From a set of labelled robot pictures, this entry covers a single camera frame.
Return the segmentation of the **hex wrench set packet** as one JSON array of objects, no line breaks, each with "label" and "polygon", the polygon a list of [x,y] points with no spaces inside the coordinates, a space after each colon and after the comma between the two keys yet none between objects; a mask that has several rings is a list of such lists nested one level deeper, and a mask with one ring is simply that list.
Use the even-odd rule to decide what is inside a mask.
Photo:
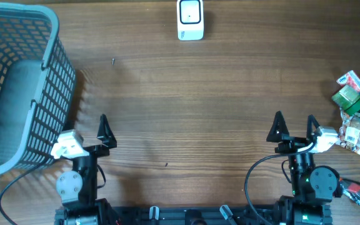
[{"label": "hex wrench set packet", "polygon": [[360,182],[342,177],[339,179],[339,182],[342,193],[360,206]]}]

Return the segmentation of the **green lid jar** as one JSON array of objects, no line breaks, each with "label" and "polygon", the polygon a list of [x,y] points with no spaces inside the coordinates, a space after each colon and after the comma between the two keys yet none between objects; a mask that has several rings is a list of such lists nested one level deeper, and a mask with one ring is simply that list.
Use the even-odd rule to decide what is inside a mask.
[{"label": "green lid jar", "polygon": [[360,94],[351,86],[343,86],[331,99],[349,116],[360,111]]}]

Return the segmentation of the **red tissue pack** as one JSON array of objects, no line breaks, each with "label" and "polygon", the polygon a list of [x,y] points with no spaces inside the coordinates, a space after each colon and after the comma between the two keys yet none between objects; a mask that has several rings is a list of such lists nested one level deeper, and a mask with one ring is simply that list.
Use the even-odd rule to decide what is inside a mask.
[{"label": "red tissue pack", "polygon": [[355,91],[360,93],[360,78],[353,70],[338,78],[336,82],[340,86],[351,86]]}]

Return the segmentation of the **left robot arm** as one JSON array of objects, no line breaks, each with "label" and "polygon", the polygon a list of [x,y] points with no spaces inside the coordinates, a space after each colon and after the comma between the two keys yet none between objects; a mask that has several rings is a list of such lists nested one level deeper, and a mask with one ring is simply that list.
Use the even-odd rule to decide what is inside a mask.
[{"label": "left robot arm", "polygon": [[100,144],[83,146],[83,137],[75,130],[63,131],[52,147],[54,159],[72,161],[72,169],[62,173],[56,181],[56,191],[62,208],[56,210],[54,223],[70,224],[121,224],[118,213],[104,198],[98,199],[98,173],[106,180],[98,158],[109,156],[117,141],[105,114],[100,117],[97,139]]}]

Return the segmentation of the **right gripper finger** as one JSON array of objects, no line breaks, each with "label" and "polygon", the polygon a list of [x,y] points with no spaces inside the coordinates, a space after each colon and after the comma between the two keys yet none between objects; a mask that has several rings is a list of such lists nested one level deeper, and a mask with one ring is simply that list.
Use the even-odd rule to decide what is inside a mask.
[{"label": "right gripper finger", "polygon": [[309,115],[307,117],[307,130],[306,130],[306,137],[308,140],[314,140],[314,132],[320,126],[314,115]]},{"label": "right gripper finger", "polygon": [[281,111],[275,113],[274,121],[267,135],[266,141],[271,143],[280,143],[289,137],[289,131],[286,126],[284,116]]}]

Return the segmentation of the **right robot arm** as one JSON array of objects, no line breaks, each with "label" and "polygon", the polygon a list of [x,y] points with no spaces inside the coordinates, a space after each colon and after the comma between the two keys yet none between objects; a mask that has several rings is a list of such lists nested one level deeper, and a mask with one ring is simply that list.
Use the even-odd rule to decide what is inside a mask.
[{"label": "right robot arm", "polygon": [[276,156],[287,157],[292,196],[281,196],[274,204],[275,224],[331,224],[329,203],[338,198],[339,173],[329,166],[316,166],[314,155],[329,150],[338,133],[308,116],[306,137],[289,134],[282,112],[276,112],[266,141],[276,143]]}]

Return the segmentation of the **cookie snack pouch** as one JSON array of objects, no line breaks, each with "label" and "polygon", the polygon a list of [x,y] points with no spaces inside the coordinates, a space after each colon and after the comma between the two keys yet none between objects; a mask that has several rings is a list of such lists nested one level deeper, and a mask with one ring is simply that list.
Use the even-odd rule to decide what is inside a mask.
[{"label": "cookie snack pouch", "polygon": [[339,128],[336,144],[360,155],[360,113],[350,116],[341,111],[340,115],[342,126]]}]

